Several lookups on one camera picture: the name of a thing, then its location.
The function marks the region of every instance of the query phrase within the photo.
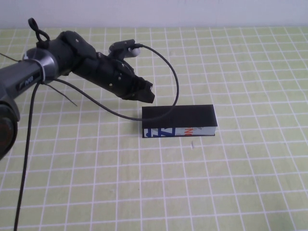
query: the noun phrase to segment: rectangular block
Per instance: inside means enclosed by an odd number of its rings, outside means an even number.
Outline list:
[[[171,106],[142,107],[142,118],[154,118],[166,113]],[[159,120],[142,122],[142,137],[215,136],[217,120],[214,106],[179,105]]]

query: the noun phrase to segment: white wall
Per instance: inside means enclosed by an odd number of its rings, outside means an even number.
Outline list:
[[[308,25],[308,0],[0,0],[0,28]]]

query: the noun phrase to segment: black cable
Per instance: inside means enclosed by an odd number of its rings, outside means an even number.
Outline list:
[[[0,55],[4,56],[5,58],[8,58],[8,59],[10,59],[10,60],[13,60],[13,61],[15,61],[15,62],[19,62],[18,60],[13,59],[13,58],[11,58],[11,57],[5,55],[5,54],[0,53]]]
[[[174,103],[172,104],[172,106],[170,107],[169,111],[167,111],[166,113],[162,114],[161,116],[157,116],[157,117],[153,117],[153,118],[147,118],[147,119],[142,119],[142,118],[134,118],[134,117],[129,117],[129,116],[124,116],[124,115],[121,115],[117,112],[114,112],[112,111],[111,109],[109,109],[108,107],[102,105],[101,103],[99,103],[98,101],[96,101],[95,99],[93,99],[91,96],[89,96],[88,94],[84,93],[82,90],[80,90],[78,87],[74,86],[73,84],[71,83],[68,83],[64,80],[61,80],[61,79],[55,79],[54,81],[57,81],[57,82],[60,82],[60,83],[64,83],[68,86],[70,86],[71,88],[75,89],[76,91],[78,91],[80,94],[84,95],[85,97],[87,97],[89,100],[91,100],[93,103],[95,103],[96,105],[100,106],[101,108],[105,109],[106,111],[110,112],[111,114],[114,114],[118,117],[121,117],[121,118],[124,118],[124,119],[129,119],[129,120],[134,120],[134,121],[153,121],[153,120],[159,120],[165,116],[167,116],[168,114],[170,114],[172,112],[172,110],[174,109],[174,107],[176,106],[177,102],[178,102],[178,99],[179,99],[179,90],[180,90],[180,87],[179,87],[179,80],[178,80],[178,76],[177,74],[175,73],[175,70],[173,69],[173,67],[171,66],[171,64],[168,62],[167,59],[165,59],[160,53],[158,53],[157,51],[155,51],[154,49],[148,47],[148,46],[145,46],[143,44],[140,44],[140,47],[144,47],[144,48],[147,48],[149,49],[150,51],[154,52],[155,54],[157,54],[160,58],[162,58],[166,63],[167,65],[170,67],[173,75],[174,75],[174,78],[175,78],[175,82],[176,82],[176,85],[177,85],[177,94],[176,94],[176,97],[175,97],[175,100],[174,100]]]
[[[20,206],[21,206],[21,201],[23,199],[23,192],[24,192],[25,179],[26,179],[26,169],[27,169],[27,163],[28,163],[30,136],[31,136],[31,124],[32,124],[34,98],[35,98],[35,94],[36,94],[36,92],[37,92],[37,90],[39,88],[39,85],[40,85],[40,83],[37,83],[35,85],[34,90],[32,92],[32,97],[31,97],[30,111],[29,111],[29,121],[28,121],[28,132],[27,132],[27,139],[26,139],[26,151],[25,151],[24,167],[23,167],[23,174],[22,174],[21,183],[20,183],[20,190],[19,190],[18,203],[17,203],[16,216],[15,216],[15,223],[14,223],[14,231],[17,231],[18,220],[19,220],[19,213],[20,213]]]
[[[62,92],[60,92],[59,90],[57,90],[56,88],[54,88],[52,85],[49,85],[49,84],[47,84],[47,83],[44,83],[44,85],[46,85],[46,86],[50,87],[51,89],[55,90],[55,91],[58,92],[60,95],[63,95],[63,96],[66,97],[73,105],[75,105],[76,107],[78,107],[77,104],[75,104],[70,98],[68,98],[68,97],[67,97],[66,95],[64,95]]]
[[[169,111],[167,111],[166,113],[162,114],[161,116],[157,116],[157,117],[153,117],[153,118],[148,118],[148,119],[142,119],[142,118],[134,118],[134,117],[129,117],[129,116],[124,116],[121,115],[119,113],[116,113],[114,111],[112,111],[111,109],[107,108],[106,106],[102,105],[101,103],[99,103],[98,101],[96,101],[95,99],[93,99],[92,97],[90,97],[88,94],[84,93],[82,90],[80,90],[79,88],[77,88],[76,86],[74,86],[73,84],[70,84],[64,80],[61,79],[55,79],[54,81],[60,82],[60,83],[64,83],[68,86],[70,86],[71,88],[75,89],[76,91],[78,91],[79,93],[81,93],[82,95],[84,95],[85,97],[87,97],[89,100],[91,100],[92,102],[94,102],[95,104],[97,104],[98,106],[100,106],[101,108],[105,109],[106,111],[124,118],[124,119],[129,119],[129,120],[134,120],[134,121],[153,121],[153,120],[159,120],[165,116],[167,116],[168,114],[171,113],[171,111],[174,109],[174,107],[177,104],[177,101],[179,99],[179,93],[180,93],[180,87],[179,87],[179,80],[178,80],[178,76],[175,72],[175,70],[173,69],[172,65],[169,63],[169,61],[167,59],[165,59],[159,52],[155,51],[154,49],[143,45],[143,44],[138,44],[139,47],[144,47],[146,49],[149,49],[150,51],[154,52],[155,54],[157,54],[160,58],[162,58],[167,65],[170,67],[173,75],[174,75],[174,79],[176,82],[176,86],[177,86],[177,93],[176,93],[176,97],[174,100],[174,103],[172,104],[171,108],[169,109]],[[13,61],[19,62],[18,60],[15,60],[11,57],[8,57],[2,53],[0,53],[0,55],[11,59]],[[32,125],[32,115],[33,115],[33,107],[34,107],[34,98],[36,95],[36,92],[39,88],[39,85],[41,83],[37,83],[36,86],[34,87],[34,90],[32,92],[32,96],[31,96],[31,103],[30,103],[30,110],[29,110],[29,120],[28,120],[28,131],[27,131],[27,138],[26,138],[26,150],[25,150],[25,159],[24,159],[24,167],[23,167],[23,173],[22,173],[22,179],[21,179],[21,184],[20,184],[20,190],[19,190],[19,196],[18,196],[18,203],[17,203],[17,208],[16,208],[16,215],[15,215],[15,223],[14,223],[14,231],[17,231],[17,227],[18,227],[18,220],[19,220],[19,214],[20,214],[20,207],[21,207],[21,202],[22,202],[22,198],[23,198],[23,192],[24,192],[24,186],[25,186],[25,179],[26,179],[26,169],[27,169],[27,163],[28,163],[28,153],[29,153],[29,145],[30,145],[30,136],[31,136],[31,125]],[[46,84],[47,86],[51,87],[52,89],[54,89],[55,91],[57,91],[58,93],[60,93],[57,89],[55,89],[54,87]]]

